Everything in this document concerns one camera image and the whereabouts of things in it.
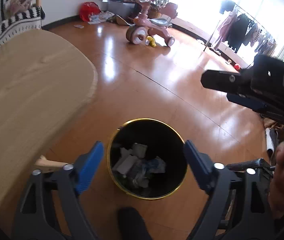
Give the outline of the person's right hand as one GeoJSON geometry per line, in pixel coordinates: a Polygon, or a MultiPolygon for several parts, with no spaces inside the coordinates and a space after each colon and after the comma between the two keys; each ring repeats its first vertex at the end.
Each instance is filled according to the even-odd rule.
{"type": "Polygon", "coordinates": [[[284,215],[284,142],[275,151],[276,166],[269,186],[268,202],[274,219],[284,215]]]}

